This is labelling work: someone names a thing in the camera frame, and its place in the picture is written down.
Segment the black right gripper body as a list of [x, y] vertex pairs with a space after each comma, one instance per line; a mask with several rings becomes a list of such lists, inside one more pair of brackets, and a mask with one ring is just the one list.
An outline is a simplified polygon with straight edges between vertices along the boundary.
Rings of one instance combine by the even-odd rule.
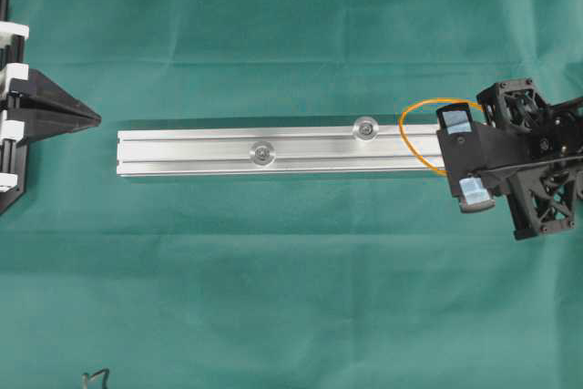
[[582, 98], [549, 104], [524, 78], [497, 82], [476, 100], [487, 125], [485, 164], [476, 174], [506, 197], [515, 238], [573, 229], [582, 191]]

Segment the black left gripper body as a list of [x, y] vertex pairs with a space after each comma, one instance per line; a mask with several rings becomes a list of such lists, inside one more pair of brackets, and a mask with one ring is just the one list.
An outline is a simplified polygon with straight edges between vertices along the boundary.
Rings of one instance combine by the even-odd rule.
[[27, 146], [25, 122], [12, 119], [10, 110], [20, 108], [19, 89], [29, 79], [23, 63], [29, 27], [1, 22], [1, 213], [5, 213], [26, 191]]

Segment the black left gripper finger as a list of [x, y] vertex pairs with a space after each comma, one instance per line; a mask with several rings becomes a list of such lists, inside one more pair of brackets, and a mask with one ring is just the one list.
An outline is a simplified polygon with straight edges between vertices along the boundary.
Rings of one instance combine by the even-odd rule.
[[19, 143], [34, 143], [55, 136], [96, 128], [101, 116], [91, 108], [78, 104], [72, 107], [20, 107], [16, 120], [24, 123]]
[[65, 124], [100, 124], [101, 116], [36, 69], [28, 79], [12, 79], [8, 88], [21, 98], [21, 108], [40, 111], [48, 120]]

